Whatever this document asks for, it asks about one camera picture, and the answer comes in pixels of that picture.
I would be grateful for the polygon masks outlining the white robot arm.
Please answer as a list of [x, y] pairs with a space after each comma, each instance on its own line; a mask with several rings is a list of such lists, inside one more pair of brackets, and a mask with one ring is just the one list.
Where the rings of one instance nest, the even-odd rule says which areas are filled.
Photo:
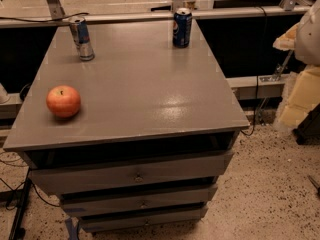
[[320, 0], [299, 23], [278, 37], [273, 47], [293, 51], [295, 58], [305, 64], [300, 73], [290, 74], [276, 112], [275, 126], [292, 130], [320, 104]]

